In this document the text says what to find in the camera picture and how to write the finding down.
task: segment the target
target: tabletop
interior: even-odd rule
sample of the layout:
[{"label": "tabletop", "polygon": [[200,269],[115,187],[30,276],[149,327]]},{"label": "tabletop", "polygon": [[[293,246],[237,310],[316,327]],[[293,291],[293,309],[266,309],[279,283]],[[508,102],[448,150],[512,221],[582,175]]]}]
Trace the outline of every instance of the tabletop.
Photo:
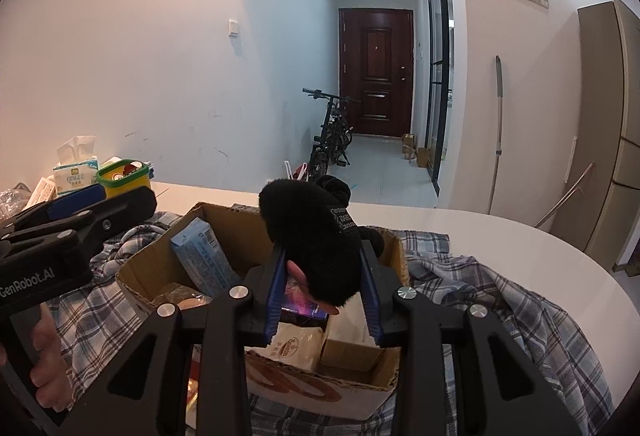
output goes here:
[{"label": "tabletop", "polygon": [[[158,210],[184,214],[198,202],[258,204],[252,193],[152,183]],[[578,323],[618,406],[640,371],[640,315],[620,285],[593,259],[541,230],[461,210],[351,203],[359,225],[446,233],[450,251],[482,264],[558,304]]]}]

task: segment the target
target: metal screw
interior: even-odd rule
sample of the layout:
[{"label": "metal screw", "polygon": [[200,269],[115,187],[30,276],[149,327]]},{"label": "metal screw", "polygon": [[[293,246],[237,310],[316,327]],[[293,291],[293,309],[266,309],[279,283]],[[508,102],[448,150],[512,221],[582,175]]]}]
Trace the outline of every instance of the metal screw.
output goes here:
[{"label": "metal screw", "polygon": [[244,299],[249,295],[249,288],[246,286],[234,286],[229,290],[229,295],[234,299]]},{"label": "metal screw", "polygon": [[161,317],[170,317],[175,313],[175,306],[170,303],[162,304],[156,311]]},{"label": "metal screw", "polygon": [[474,317],[478,317],[479,319],[483,319],[487,316],[489,311],[482,306],[481,304],[474,304],[469,308],[469,313],[471,313]]},{"label": "metal screw", "polygon": [[68,237],[69,235],[71,235],[74,231],[73,230],[65,230],[65,231],[61,231],[58,234],[58,239],[64,239],[65,237]]},{"label": "metal screw", "polygon": [[418,292],[415,291],[413,288],[409,288],[409,286],[402,286],[402,288],[398,290],[398,296],[401,299],[405,299],[408,301],[410,301],[411,299],[415,299],[417,294]]}]

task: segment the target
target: bicycle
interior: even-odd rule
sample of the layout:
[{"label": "bicycle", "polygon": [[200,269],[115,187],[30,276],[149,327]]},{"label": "bicycle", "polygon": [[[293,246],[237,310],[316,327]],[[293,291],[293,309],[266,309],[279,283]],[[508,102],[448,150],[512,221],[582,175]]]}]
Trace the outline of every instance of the bicycle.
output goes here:
[{"label": "bicycle", "polygon": [[309,158],[308,173],[309,181],[315,182],[327,173],[329,163],[346,167],[350,165],[346,150],[353,140],[352,130],[347,123],[346,110],[341,103],[360,103],[359,100],[327,94],[320,89],[306,89],[302,92],[312,96],[314,100],[326,99],[326,114],[324,123],[320,126],[321,133],[314,136],[314,145]]}]

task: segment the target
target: door frame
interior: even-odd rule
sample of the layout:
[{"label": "door frame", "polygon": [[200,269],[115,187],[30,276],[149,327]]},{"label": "door frame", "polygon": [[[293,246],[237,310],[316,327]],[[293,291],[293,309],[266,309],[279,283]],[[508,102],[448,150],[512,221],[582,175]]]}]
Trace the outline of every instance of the door frame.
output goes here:
[{"label": "door frame", "polygon": [[338,9],[338,21],[339,21],[339,32],[338,32],[338,94],[340,96],[343,95],[343,87],[344,80],[343,77],[346,74],[346,44],[344,43],[344,32],[345,22],[344,22],[344,13],[345,12],[377,12],[377,13],[388,13],[395,14],[398,12],[407,13],[409,18],[409,29],[410,29],[410,37],[409,40],[411,42],[411,67],[408,70],[407,78],[409,78],[408,86],[411,87],[411,94],[407,96],[409,99],[409,105],[404,105],[403,114],[406,113],[406,107],[408,107],[408,116],[402,116],[402,128],[406,129],[406,133],[411,132],[411,123],[414,117],[414,102],[415,102],[415,29],[414,29],[414,10],[405,10],[405,9],[392,9],[392,8],[339,8]]},{"label": "door frame", "polygon": [[[447,102],[449,101],[449,68],[450,68],[450,44],[449,44],[449,4],[447,0],[440,0],[440,12],[442,15],[442,60],[433,61],[433,22],[431,21],[432,5],[431,0],[427,0],[429,5],[429,106],[427,111],[427,129],[424,138],[424,146],[429,146],[429,126],[431,125],[431,102],[433,101],[433,85],[440,85],[440,119],[438,120],[438,134],[436,136],[436,151],[434,163],[427,164],[427,170],[433,182],[436,194],[440,195],[438,177],[442,165],[442,149],[444,147],[444,136],[447,126]],[[433,81],[433,67],[442,66],[442,81]]]}]

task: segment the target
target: plaid cloth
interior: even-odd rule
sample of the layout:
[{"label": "plaid cloth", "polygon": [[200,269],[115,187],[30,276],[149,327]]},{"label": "plaid cloth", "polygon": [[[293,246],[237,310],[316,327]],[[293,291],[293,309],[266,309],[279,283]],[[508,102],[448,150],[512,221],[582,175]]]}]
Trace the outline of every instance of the plaid cloth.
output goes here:
[{"label": "plaid cloth", "polygon": [[[94,282],[51,304],[63,355],[71,366],[74,401],[140,326],[114,281],[117,269],[162,235],[175,219],[175,214],[157,213],[148,223],[106,243],[104,251],[92,260]],[[402,241],[412,285],[419,292],[451,307],[466,308],[476,303],[487,306],[564,401],[582,434],[596,434],[613,412],[612,400],[594,351],[565,311],[473,257],[450,255],[447,235],[418,231],[393,234]],[[450,346],[444,346],[443,352],[449,399],[447,436],[455,436]],[[387,436],[396,402],[391,395],[367,421],[354,422],[300,411],[255,395],[249,401],[254,436]]]}]

